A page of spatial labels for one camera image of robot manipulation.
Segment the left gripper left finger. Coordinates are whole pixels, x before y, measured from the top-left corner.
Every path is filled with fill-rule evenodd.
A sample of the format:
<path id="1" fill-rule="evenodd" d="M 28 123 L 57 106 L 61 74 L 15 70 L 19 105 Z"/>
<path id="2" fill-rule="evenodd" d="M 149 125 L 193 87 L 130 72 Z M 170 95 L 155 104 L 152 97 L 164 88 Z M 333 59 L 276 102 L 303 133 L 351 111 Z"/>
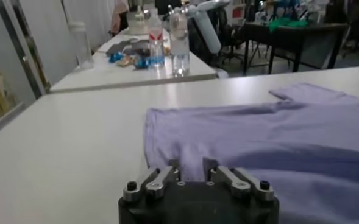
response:
<path id="1" fill-rule="evenodd" d="M 172 159 L 164 168 L 150 167 L 136 181 L 129 181 L 123 189 L 123 200 L 129 203 L 150 195 L 154 200 L 162 198 L 168 183 L 180 180 L 179 161 Z"/>

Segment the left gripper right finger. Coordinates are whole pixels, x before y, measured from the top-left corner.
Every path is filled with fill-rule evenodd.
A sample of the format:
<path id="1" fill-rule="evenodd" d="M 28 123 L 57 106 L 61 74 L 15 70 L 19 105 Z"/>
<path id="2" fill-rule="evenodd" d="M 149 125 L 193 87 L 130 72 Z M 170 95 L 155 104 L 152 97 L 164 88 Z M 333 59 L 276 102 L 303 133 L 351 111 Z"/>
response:
<path id="1" fill-rule="evenodd" d="M 203 168 L 207 181 L 224 184 L 236 198 L 251 194 L 260 201 L 274 200 L 274 190 L 270 182 L 259 180 L 245 168 L 220 166 L 217 160 L 209 158 L 203 159 Z"/>

